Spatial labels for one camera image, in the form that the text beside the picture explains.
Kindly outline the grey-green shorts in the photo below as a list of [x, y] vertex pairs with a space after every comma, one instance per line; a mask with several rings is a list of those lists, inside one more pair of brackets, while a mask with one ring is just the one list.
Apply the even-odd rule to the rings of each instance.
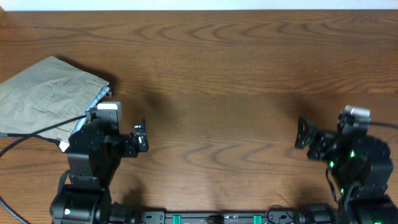
[[67, 142], [83, 124], [76, 117], [110, 91], [108, 81], [55, 57], [48, 57], [1, 83], [1, 132], [41, 133]]

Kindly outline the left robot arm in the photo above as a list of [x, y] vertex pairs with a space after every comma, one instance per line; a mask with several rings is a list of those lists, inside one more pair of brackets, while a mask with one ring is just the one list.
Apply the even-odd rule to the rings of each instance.
[[146, 122], [134, 132], [119, 131], [119, 111], [90, 109], [86, 123], [69, 137], [69, 170], [60, 178], [58, 192], [50, 206], [53, 223], [140, 222], [139, 212], [113, 202], [109, 186], [123, 157], [137, 157], [149, 150]]

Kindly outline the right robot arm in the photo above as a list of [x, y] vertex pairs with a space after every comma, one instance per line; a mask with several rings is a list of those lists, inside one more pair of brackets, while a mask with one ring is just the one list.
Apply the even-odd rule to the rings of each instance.
[[367, 134], [369, 121], [340, 118], [337, 131], [318, 128], [300, 118], [295, 142], [308, 148], [307, 157], [328, 164], [326, 177], [336, 209], [308, 205], [295, 215], [296, 223], [397, 223], [397, 206], [386, 194], [394, 169], [391, 151], [384, 141]]

